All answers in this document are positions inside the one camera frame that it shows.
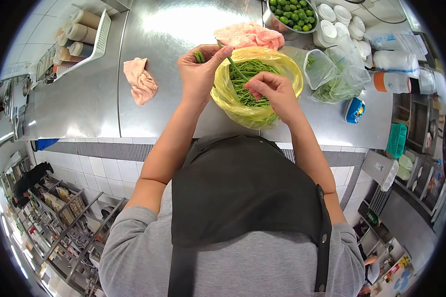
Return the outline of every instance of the white plastic basket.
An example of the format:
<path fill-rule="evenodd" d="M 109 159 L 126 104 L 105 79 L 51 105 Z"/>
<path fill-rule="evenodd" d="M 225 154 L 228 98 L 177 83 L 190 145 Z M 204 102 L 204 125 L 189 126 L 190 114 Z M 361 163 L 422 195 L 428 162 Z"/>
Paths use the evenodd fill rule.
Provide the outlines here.
<path fill-rule="evenodd" d="M 103 12 L 97 13 L 96 15 L 101 16 L 101 20 L 99 21 L 99 27 L 97 27 L 97 34 L 96 34 L 96 40 L 94 42 L 93 53 L 86 59 L 66 69 L 62 73 L 56 74 L 56 79 L 59 79 L 66 73 L 73 71 L 74 69 L 83 66 L 87 62 L 96 60 L 97 58 L 104 55 L 106 51 L 107 34 L 109 34 L 109 28 L 111 27 L 111 18 L 107 15 L 105 9 L 103 10 Z"/>

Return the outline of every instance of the metal pot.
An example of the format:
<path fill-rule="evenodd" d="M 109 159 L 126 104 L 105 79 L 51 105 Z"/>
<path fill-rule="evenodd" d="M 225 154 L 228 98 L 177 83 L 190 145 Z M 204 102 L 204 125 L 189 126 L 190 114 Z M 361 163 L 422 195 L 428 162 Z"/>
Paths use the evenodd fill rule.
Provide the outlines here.
<path fill-rule="evenodd" d="M 315 20 L 312 25 L 312 29 L 309 31 L 296 31 L 291 27 L 284 25 L 281 21 L 279 21 L 277 18 L 274 17 L 273 12 L 269 8 L 269 1 L 266 2 L 266 11 L 262 15 L 262 21 L 265 27 L 267 27 L 268 29 L 282 33 L 285 40 L 294 40 L 299 37 L 299 34 L 313 33 L 315 32 L 315 30 L 317 30 L 317 27 L 319 27 L 319 15 L 317 14 L 317 11 L 314 9 L 314 6 L 309 2 L 307 2 L 307 7 L 309 7 L 309 9 L 314 12 L 314 15 L 312 17 Z"/>

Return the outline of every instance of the black apron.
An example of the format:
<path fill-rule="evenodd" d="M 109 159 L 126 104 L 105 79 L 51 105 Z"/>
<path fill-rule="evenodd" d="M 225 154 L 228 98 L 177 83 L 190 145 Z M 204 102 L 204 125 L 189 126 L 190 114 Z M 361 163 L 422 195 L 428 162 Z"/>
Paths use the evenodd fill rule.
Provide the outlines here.
<path fill-rule="evenodd" d="M 200 139 L 172 180 L 168 296 L 192 296 L 199 249 L 251 231 L 299 232 L 318 247 L 325 292 L 332 224 L 324 192 L 274 143 L 239 135 Z"/>

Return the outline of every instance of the pink cloth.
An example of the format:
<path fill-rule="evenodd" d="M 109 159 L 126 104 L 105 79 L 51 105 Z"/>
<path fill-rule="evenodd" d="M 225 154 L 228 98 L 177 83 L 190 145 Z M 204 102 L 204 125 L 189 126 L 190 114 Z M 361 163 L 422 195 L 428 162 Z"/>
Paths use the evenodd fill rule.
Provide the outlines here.
<path fill-rule="evenodd" d="M 284 45 L 281 33 L 261 27 L 253 21 L 249 24 L 234 24 L 218 29 L 214 35 L 217 40 L 235 49 L 261 46 L 278 50 Z"/>
<path fill-rule="evenodd" d="M 152 99 L 157 92 L 157 85 L 150 74 L 144 70 L 147 58 L 135 58 L 124 62 L 124 74 L 132 86 L 132 97 L 137 105 L 142 105 Z"/>

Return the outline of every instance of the apron strap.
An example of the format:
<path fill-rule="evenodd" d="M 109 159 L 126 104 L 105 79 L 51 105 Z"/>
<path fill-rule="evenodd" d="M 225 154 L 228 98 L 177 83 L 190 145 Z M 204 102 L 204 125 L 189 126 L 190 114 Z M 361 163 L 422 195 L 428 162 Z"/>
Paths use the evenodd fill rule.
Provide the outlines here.
<path fill-rule="evenodd" d="M 321 200 L 322 228 L 317 251 L 317 274 L 314 291 L 325 292 L 325 289 L 327 288 L 327 274 L 329 272 L 329 247 L 331 242 L 332 223 L 331 218 L 329 217 L 329 212 L 325 207 L 324 191 L 319 184 L 317 184 L 316 191 Z"/>
<path fill-rule="evenodd" d="M 169 297 L 192 297 L 195 285 L 195 248 L 173 246 L 168 283 Z"/>

